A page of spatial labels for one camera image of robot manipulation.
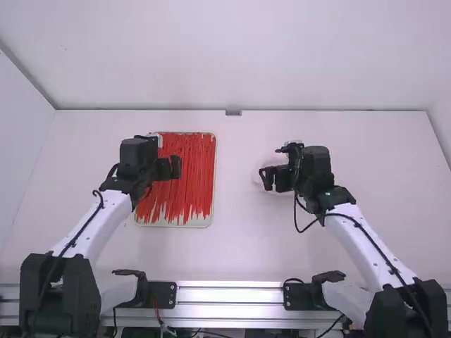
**cable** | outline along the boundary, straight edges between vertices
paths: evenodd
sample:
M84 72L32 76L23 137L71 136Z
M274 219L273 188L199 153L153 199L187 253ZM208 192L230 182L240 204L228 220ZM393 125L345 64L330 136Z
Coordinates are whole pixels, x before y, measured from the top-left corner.
M201 327L194 334L192 334L192 336L190 338L196 337L196 335L200 332L200 330L202 330Z
M39 316L39 312L41 310L42 301L44 300L44 295L47 292L47 289L49 287L52 275L55 273L56 269L58 268L60 260L63 258L64 254L67 252L67 250L69 250L70 247L74 247L75 246L75 243L76 243L78 237L80 237L80 235L83 233L83 231L85 231L86 227L91 223L91 221L94 219L94 217L104 207L104 197L101 195L101 193L98 190L92 190L92 194L94 196L98 196L100 198L100 203L97 206L96 210L92 213L92 215L87 219L85 224L77 232L77 234L66 244L66 246L63 248L63 250L61 250L60 254L56 257L56 259L54 261L54 264L52 265L52 267L50 268L49 272L47 273L47 276L46 276L46 278L44 280L44 283L42 284L41 293L39 294L39 301L37 303L37 309L36 309L35 317L33 318L33 325L32 325L32 328L30 330L31 334L35 333L37 317Z
M292 278L288 278L286 281L284 281L283 285L285 285L288 282L298 282L298 283L304 284L303 280L300 280L299 278L292 277Z
M231 337L231 336L226 336L225 334L215 333L215 332L208 332L208 331L202 331L202 330L198 331L197 333L210 334L212 336L217 336L217 337L221 337L221 338L234 338L234 337Z
M307 209L301 204L301 202L299 202L299 199L297 198L297 192L295 192L295 205L293 207L293 218L294 218L294 221L295 221L296 231L298 233L302 234L303 232L306 232L313 224L315 224L316 221L319 220L319 218L311 221L304 229L299 230L299 227L297 226L297 213L296 213L296 209L297 209L296 205L297 204L299 204L306 212L308 212Z
M377 250L377 252L381 255L381 257L383 258L383 260L385 261L385 263L388 265L388 267L391 269L391 271L395 274L395 276L398 278L398 280L401 282L402 286L404 287L404 290L407 294L407 296L410 298L410 301L412 302L412 307L414 308L414 310L416 310L421 318L421 320L423 321L424 325L426 326L426 329L429 333L429 336L431 338L434 337L433 331L432 331L432 327L431 324L429 322L429 319L426 317L426 314L424 313L423 309L420 307L420 304L418 303L418 301L416 300L415 295L413 294L413 292L410 290L409 286L407 285L407 283L405 282L405 280L402 278L400 272L398 271L398 269L392 264L392 262L390 261L390 259L388 259L388 257L384 254L384 252L382 251L382 249L379 247L379 245L377 245L377 243L375 243L374 239L370 236L370 234L362 227L362 225L357 222L353 217L345 215L344 213L327 213L327 214L323 214L318 216L315 220L311 221L303 230L299 231L297 224L295 223L295 227L296 230L299 233L304 232L305 230L307 230L309 227L311 227L314 223L316 223L319 220L324 220L324 218L326 217L330 217L330 216L338 216L338 217L343 217L346 218L347 220L350 220L351 222L354 223L354 226L359 228L365 235L365 237L370 241L370 243L374 246L374 248Z
M116 308L113 308L113 334L111 335L112 338L114 338L118 334L118 322L116 321Z
M333 327L337 325L337 323L342 320L342 318L345 317L345 315L341 315L340 317L338 317L335 322L333 322L333 324L323 333L321 333L317 338L322 338L324 337L326 334L328 334L330 331L332 331Z

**black bracket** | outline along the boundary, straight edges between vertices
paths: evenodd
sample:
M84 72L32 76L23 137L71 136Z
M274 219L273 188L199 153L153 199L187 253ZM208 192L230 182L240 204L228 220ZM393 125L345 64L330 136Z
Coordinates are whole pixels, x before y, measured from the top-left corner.
M322 284L339 282L346 275L341 271L328 271L315 275L311 283L283 283L283 307L287 311L334 310L324 300Z
M175 308L177 284L175 282L149 282L149 299L144 308L154 308L154 300L158 308Z
M120 269L113 274L121 276L133 275L138 278L136 297L131 301L120 304L120 308L175 308L177 284L175 282L148 281L146 273L139 270Z
M324 302L316 300L317 288L311 283L286 283L283 285L283 307L287 311L330 310Z

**white table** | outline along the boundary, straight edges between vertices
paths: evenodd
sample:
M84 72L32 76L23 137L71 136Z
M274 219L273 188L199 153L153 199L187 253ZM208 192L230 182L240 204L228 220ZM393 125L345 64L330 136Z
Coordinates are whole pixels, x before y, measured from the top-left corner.
M59 111L0 257L3 282L17 282L30 252L47 251L92 203L91 191L118 161L122 139L150 131L218 137L214 216L205 229L138 227L130 216L112 236L101 269L144 270L169 280L308 280L326 270L359 274L320 226L295 232L292 196L261 193L259 159L284 141L330 149L336 183L424 279L451 282L451 174L424 112ZM298 213L299 224L312 215Z

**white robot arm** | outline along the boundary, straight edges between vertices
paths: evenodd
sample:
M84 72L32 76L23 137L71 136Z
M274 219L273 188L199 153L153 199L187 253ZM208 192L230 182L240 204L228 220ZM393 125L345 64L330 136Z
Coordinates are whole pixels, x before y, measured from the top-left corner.
M324 301L342 311L355 328L364 329L365 337L447 337L443 288L435 280L420 280L382 242L355 198L335 185L328 149L290 142L276 152L287 154L288 164L259 170L265 190L274 186L279 193L293 190L295 206L298 203L317 216L303 230L296 225L297 231L303 233L319 221L347 251L366 282L363 290L345 281L322 281Z
M152 182L180 177L180 158L159 158L161 145L158 134L123 140L120 162L99 191L93 191L97 200L88 212L48 253L32 253L24 260L19 310L24 332L85 337L97 329L100 313L147 300L144 272L115 270L105 278L92 267L116 228L149 193Z

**white backdrop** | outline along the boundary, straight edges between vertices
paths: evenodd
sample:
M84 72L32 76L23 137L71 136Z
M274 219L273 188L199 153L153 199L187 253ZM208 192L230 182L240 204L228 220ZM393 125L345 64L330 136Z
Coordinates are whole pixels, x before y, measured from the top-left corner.
M416 108L451 160L449 0L0 0L57 108Z
M53 107L0 50L0 250L53 116Z
M398 258L420 277L451 282L451 174L424 112L245 111L231 118L224 111L61 111L0 266L17 277L30 252L45 252L65 236L117 162L121 140L152 130L218 137L213 222L205 229L143 228L130 217L105 248L100 268L136 268L174 280L309 279L338 269L358 279L324 229L295 232L291 196L271 196L252 184L262 156L302 138L330 149L337 183L355 195ZM311 219L299 212L301 225Z

